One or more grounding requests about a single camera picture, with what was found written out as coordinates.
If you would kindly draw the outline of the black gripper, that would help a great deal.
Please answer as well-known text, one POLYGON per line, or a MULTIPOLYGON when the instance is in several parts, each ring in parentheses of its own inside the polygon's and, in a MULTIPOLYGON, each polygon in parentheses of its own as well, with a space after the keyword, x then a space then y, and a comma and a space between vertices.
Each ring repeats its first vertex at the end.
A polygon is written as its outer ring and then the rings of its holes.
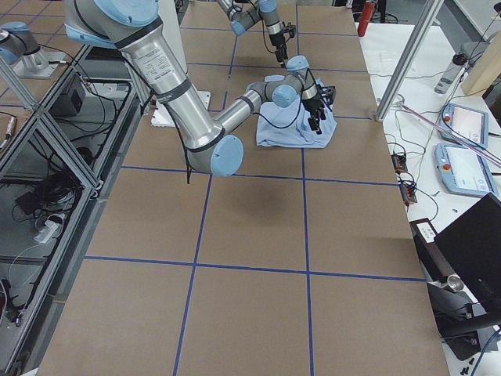
POLYGON ((286 46, 287 42, 283 33, 279 32, 277 34, 270 34, 269 39, 270 42, 272 43, 272 46, 276 49, 275 55, 277 62, 279 63, 280 66, 283 66, 288 60, 287 46, 286 46))
POLYGON ((321 122, 326 120, 323 98, 320 94, 315 94, 312 98, 303 99, 302 104, 310 115, 308 119, 310 129, 315 131, 317 135, 321 135, 323 133, 321 122))

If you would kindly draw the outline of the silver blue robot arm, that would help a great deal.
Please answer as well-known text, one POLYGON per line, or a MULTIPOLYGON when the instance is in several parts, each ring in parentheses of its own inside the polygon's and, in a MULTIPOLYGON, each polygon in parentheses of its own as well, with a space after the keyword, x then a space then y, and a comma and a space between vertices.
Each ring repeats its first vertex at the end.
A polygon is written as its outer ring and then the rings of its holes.
POLYGON ((274 48, 269 53, 275 56, 281 67, 288 61, 287 42, 295 37, 296 26, 281 20, 276 1, 244 1, 250 4, 248 10, 237 1, 217 0, 221 9, 230 21, 230 27, 237 36, 243 35, 254 25, 261 23, 262 32, 267 32, 269 41, 274 48))
POLYGON ((299 99, 310 113, 311 130, 320 133, 326 107, 333 103, 335 88, 318 84, 304 56, 287 57, 284 31, 274 1, 258 1, 242 13, 229 1, 219 3, 235 32, 257 22, 267 27, 279 61, 288 71, 280 81, 255 82, 229 108, 212 117, 163 36, 157 1, 67 1, 67 36, 86 45, 116 49, 126 56, 171 115, 182 141, 187 170, 228 176, 242 164, 244 148, 232 131, 256 114, 263 103, 288 107, 299 99))

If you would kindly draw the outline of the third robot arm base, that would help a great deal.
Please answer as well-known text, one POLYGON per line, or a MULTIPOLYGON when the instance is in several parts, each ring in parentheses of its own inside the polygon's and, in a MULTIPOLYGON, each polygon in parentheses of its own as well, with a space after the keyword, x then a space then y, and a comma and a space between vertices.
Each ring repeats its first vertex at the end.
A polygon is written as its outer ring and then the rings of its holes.
POLYGON ((50 63, 46 52, 21 21, 4 23, 1 26, 1 58, 13 67, 20 78, 49 79, 58 63, 50 63))

